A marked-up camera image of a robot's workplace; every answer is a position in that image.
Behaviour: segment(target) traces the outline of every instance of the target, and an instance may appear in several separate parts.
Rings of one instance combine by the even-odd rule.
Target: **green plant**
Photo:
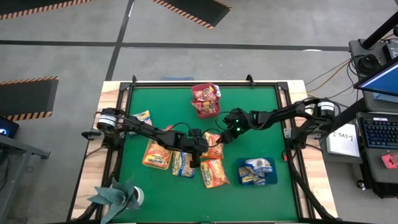
[[[98,195],[90,197],[89,201],[109,205],[109,210],[102,218],[101,224],[106,224],[116,215],[119,215],[124,209],[138,209],[139,204],[136,196],[134,196],[134,183],[132,179],[126,181],[125,184],[118,183],[112,179],[112,188],[95,187]]]

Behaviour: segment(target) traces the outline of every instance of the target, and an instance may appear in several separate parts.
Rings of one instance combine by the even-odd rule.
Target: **keyboard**
[[[358,113],[357,119],[367,147],[398,149],[398,115]]]

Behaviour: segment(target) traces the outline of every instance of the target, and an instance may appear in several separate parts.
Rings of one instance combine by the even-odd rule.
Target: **black mat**
[[[0,0],[0,20],[60,9],[93,0]]]
[[[207,29],[214,27],[231,10],[231,7],[214,0],[153,0],[167,9],[184,16]]]
[[[0,82],[0,116],[11,121],[52,115],[59,77]]]

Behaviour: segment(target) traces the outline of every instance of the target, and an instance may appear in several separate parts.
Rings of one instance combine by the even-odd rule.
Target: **hazard stripe tape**
[[[34,8],[34,9],[26,9],[24,11],[12,12],[9,14],[0,15],[0,20],[12,19],[12,18],[20,17],[20,16],[27,16],[27,15],[35,14],[38,12],[51,11],[54,9],[60,9],[63,7],[74,6],[77,4],[90,2],[90,1],[94,1],[94,0],[71,0],[71,1],[66,1],[64,3],[53,4],[53,5],[49,5],[49,6],[42,6],[42,7],[38,7],[38,8]]]
[[[11,80],[11,81],[3,81],[0,82],[0,85],[9,85],[9,84],[19,84],[19,83],[28,83],[28,82],[40,82],[46,80],[59,80],[60,77],[40,77],[40,78],[28,78],[24,80]]]
[[[170,9],[173,12],[180,14],[181,16],[186,17],[187,19],[192,20],[193,22],[196,22],[199,25],[206,27],[207,29],[214,29],[214,27],[211,24],[207,23],[206,21],[203,21],[203,20],[201,20],[201,19],[199,19],[199,18],[197,18],[197,17],[195,17],[195,16],[193,16],[193,15],[191,15],[191,14],[189,14],[189,13],[187,13],[187,12],[185,12],[185,11],[183,11],[165,1],[162,1],[162,0],[153,0],[153,1],[157,4],[160,4],[163,7],[166,7],[167,9]]]
[[[222,4],[223,6],[229,8],[229,9],[232,9],[231,6],[229,6],[229,5],[227,5],[227,4],[224,4],[224,3],[220,2],[220,1],[217,1],[217,0],[213,0],[213,1],[217,2],[218,4]]]
[[[41,111],[35,113],[27,113],[27,114],[14,114],[5,116],[10,121],[22,121],[28,119],[37,119],[37,118],[48,118],[52,115],[52,111]]]

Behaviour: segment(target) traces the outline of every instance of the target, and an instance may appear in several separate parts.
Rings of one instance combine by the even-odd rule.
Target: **gray floor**
[[[149,0],[136,0],[124,41],[347,46],[398,10],[394,0],[223,1],[233,10],[214,30],[206,30]],[[116,41],[127,2],[96,0],[0,21],[0,40]],[[53,116],[20,122],[17,138],[52,154],[47,161],[32,160],[34,171],[24,177],[10,223],[66,219],[87,144],[80,133],[91,126],[112,52],[112,47],[0,45],[0,81],[60,76]],[[140,80],[239,80],[251,74],[258,80],[308,82],[347,58],[348,52],[122,48],[113,80],[130,80],[133,74]],[[349,85],[341,72],[314,94],[331,96]],[[353,92],[335,100],[350,105],[355,98]],[[396,223],[397,200],[358,190],[345,164],[328,163],[326,168],[341,218]]]

